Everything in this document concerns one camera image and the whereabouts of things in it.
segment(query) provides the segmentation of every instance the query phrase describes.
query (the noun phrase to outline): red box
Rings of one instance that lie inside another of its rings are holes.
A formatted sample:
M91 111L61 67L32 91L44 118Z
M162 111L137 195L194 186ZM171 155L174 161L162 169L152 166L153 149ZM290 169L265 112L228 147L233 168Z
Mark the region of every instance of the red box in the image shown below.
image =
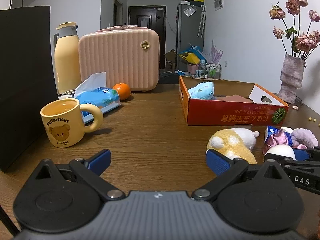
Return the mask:
M214 96L217 100L190 97L190 88L208 81L214 83ZM287 103L255 83L180 76L179 87L188 125L281 126L289 109ZM228 97L233 95L241 96L247 102L228 101Z

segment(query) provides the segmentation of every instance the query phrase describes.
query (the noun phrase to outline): gold lock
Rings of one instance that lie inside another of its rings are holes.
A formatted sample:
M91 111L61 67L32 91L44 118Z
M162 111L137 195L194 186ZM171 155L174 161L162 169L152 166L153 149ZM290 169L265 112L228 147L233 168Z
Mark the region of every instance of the gold lock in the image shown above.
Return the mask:
M147 41L144 41L143 43L141 43L141 47L142 47L144 50L147 50L147 49L149 49L149 47L150 47L150 43L147 42Z

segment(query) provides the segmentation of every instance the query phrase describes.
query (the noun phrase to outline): blue carton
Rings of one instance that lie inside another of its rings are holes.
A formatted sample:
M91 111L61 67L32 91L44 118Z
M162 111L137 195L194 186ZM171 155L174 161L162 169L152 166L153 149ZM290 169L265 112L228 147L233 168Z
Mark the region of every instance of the blue carton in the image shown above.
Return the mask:
M266 132L265 132L265 134L264 134L264 142L266 142L267 140L268 140L268 138L269 138L269 136L271 135L271 134L276 134L276 133L278 133L280 130L278 129L278 128L276 128L276 127L273 127L273 126L267 126L267 129L266 129ZM287 132L284 132L285 134L286 134L286 136L287 136L287 138L288 138L288 145L290 146L290 147L292 147L292 139L291 139L291 135L290 135L290 133L287 133Z

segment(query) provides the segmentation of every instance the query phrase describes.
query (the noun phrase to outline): purple plush toy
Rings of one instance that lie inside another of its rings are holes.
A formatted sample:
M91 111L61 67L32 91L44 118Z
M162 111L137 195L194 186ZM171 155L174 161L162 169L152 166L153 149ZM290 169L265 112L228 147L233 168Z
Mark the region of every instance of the purple plush toy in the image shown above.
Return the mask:
M315 138L315 135L308 129L297 128L294 129L291 134L293 146L303 144L308 148L313 148L318 146L318 140Z

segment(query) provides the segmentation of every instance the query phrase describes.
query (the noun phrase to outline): door frame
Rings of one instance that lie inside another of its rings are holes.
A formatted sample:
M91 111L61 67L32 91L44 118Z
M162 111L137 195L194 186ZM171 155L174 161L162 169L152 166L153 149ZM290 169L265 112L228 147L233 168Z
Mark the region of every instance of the door frame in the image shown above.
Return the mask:
M120 26L123 24L123 4L119 0L113 0L113 10L114 7L117 6L117 26Z
M162 8L164 11L164 22L163 22L163 28L164 28L164 54L166 54L166 46L167 46L167 6L166 5L142 5L142 6L128 6L128 25L130 24L130 17L131 17L131 8L135 9L146 9L146 8L151 8L151 9L158 9Z

